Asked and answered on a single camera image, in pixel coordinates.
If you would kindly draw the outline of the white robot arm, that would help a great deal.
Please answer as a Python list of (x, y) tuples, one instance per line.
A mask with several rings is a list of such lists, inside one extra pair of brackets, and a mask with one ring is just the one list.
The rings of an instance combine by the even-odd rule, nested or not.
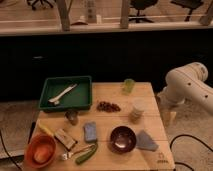
[(170, 70), (165, 77), (166, 86), (158, 95), (161, 104), (172, 108), (189, 99), (213, 115), (213, 88), (205, 84), (207, 78), (208, 70), (200, 62)]

